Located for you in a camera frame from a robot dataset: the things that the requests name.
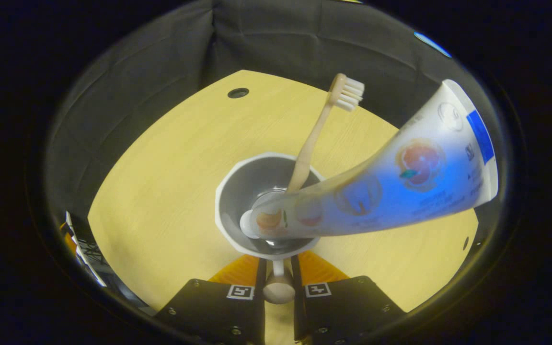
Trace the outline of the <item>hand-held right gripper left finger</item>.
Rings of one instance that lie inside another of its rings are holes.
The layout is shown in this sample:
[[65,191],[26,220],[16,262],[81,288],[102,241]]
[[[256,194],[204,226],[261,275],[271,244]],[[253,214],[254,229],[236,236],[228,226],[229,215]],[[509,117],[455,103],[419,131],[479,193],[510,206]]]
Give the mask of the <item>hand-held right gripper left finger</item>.
[[243,255],[209,280],[188,280],[155,317],[206,345],[263,345],[266,269]]

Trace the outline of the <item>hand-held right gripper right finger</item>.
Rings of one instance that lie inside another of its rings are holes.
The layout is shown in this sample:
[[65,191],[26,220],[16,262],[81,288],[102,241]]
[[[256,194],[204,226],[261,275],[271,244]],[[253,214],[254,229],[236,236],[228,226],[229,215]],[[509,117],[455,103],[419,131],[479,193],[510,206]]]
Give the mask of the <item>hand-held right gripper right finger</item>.
[[377,344],[406,315],[370,277],[348,277],[311,251],[295,255],[291,266],[299,345]]

